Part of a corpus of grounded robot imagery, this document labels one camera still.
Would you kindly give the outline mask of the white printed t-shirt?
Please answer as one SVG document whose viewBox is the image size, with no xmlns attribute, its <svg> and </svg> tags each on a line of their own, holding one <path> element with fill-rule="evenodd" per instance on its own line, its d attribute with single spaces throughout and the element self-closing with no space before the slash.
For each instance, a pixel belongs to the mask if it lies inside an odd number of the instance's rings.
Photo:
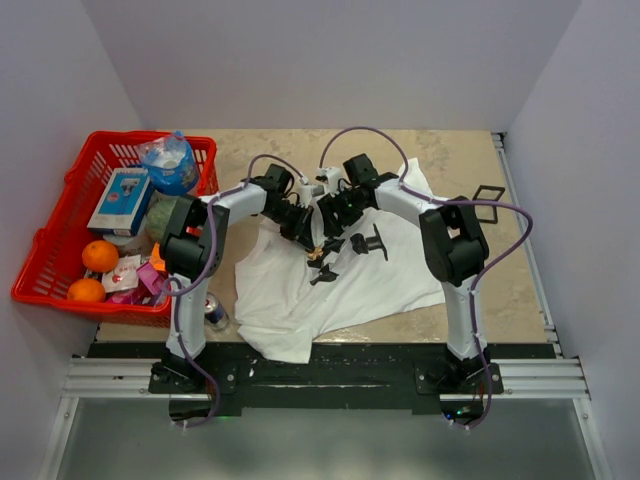
<svg viewBox="0 0 640 480">
<path fill-rule="evenodd" d="M 313 340 L 324 333 L 443 303 L 419 228 L 369 209 L 344 235 L 373 232 L 380 233 L 385 253 L 358 255 L 344 245 L 327 258 L 336 279 L 321 282 L 304 251 L 263 220 L 254 248 L 235 265 L 239 335 L 269 360 L 305 364 Z"/>
</svg>

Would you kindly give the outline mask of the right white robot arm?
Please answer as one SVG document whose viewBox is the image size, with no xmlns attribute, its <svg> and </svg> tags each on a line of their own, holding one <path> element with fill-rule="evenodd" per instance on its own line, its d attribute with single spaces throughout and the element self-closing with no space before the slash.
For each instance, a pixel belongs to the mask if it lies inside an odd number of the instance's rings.
<svg viewBox="0 0 640 480">
<path fill-rule="evenodd" d="M 346 161 L 342 169 L 320 167 L 316 179 L 325 184 L 325 195 L 317 205 L 327 237 L 342 234 L 368 208 L 394 214 L 420 229 L 427 267 L 445 294 L 447 348 L 457 359 L 446 367 L 445 379 L 452 390 L 469 392 L 481 380 L 480 368 L 472 360 L 488 359 L 475 286 L 489 256 L 470 201 L 429 200 L 412 191 L 403 177 L 378 173 L 364 154 Z"/>
</svg>

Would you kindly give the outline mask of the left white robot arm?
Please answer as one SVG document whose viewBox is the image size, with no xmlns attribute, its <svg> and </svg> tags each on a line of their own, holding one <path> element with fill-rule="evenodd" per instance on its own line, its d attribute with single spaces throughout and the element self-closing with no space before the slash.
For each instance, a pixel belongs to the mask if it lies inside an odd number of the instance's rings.
<svg viewBox="0 0 640 480">
<path fill-rule="evenodd" d="M 178 198 L 160 244 L 160 256 L 169 274 L 172 298 L 171 327 L 166 348 L 180 358 L 172 370 L 173 382 L 185 392 L 200 390 L 207 368 L 195 359 L 206 344 L 204 307 L 209 279 L 222 260 L 227 229 L 253 215 L 263 215 L 280 227 L 280 233 L 304 250 L 315 242 L 311 231 L 313 208 L 287 198 L 299 172 L 271 164 L 266 173 L 248 177 L 236 187 L 211 197 Z"/>
</svg>

